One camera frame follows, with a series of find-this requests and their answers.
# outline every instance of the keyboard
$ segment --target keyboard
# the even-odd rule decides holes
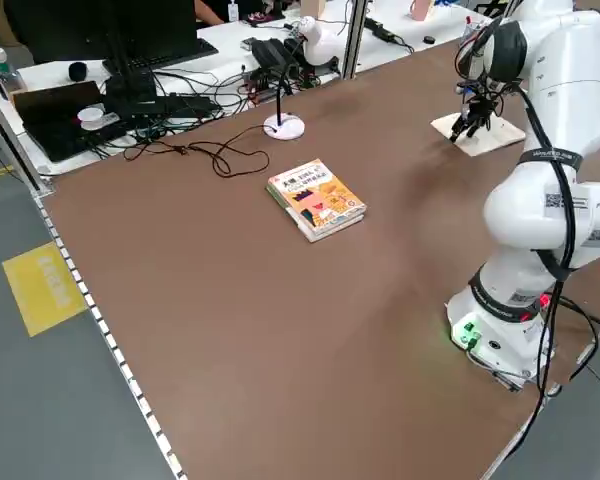
[[[209,55],[215,55],[218,53],[218,49],[206,40],[198,38],[196,42],[196,47],[192,48],[193,52],[186,55],[129,58],[129,68],[132,72],[150,72],[159,68],[169,67],[177,63],[188,62],[189,60],[196,60],[198,58],[207,57]],[[110,59],[105,60],[102,64],[111,75],[118,73],[116,66]]]

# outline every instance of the aluminum frame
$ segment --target aluminum frame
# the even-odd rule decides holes
[[[42,197],[53,192],[51,185],[44,181],[36,171],[29,155],[20,144],[18,137],[0,110],[0,150],[16,170],[34,197]]]

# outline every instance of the desk lamp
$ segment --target desk lamp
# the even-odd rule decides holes
[[[329,63],[342,49],[338,38],[329,30],[323,29],[313,17],[304,17],[300,21],[298,32],[303,37],[301,44],[304,46],[304,58],[314,67]],[[265,133],[278,140],[295,140],[304,134],[304,122],[300,117],[281,112],[281,91],[289,63],[287,62],[278,84],[277,112],[264,121]]]

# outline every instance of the book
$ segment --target book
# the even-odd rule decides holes
[[[310,242],[359,222],[367,209],[319,159],[271,177],[266,188]]]

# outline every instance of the brown table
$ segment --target brown table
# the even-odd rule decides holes
[[[535,404],[448,338],[444,302],[493,249],[486,195],[521,146],[468,158],[429,125],[458,108],[453,46],[286,99],[304,137],[238,142],[269,170],[218,178],[199,154],[100,162],[45,205],[190,478],[476,479]],[[521,100],[505,116],[524,124]],[[225,141],[267,105],[171,137]],[[228,155],[235,169],[261,159]],[[321,158],[369,205],[309,244],[264,190]],[[583,176],[600,179],[600,153]],[[569,293],[600,316],[600,262]],[[561,312],[568,371],[589,342]]]

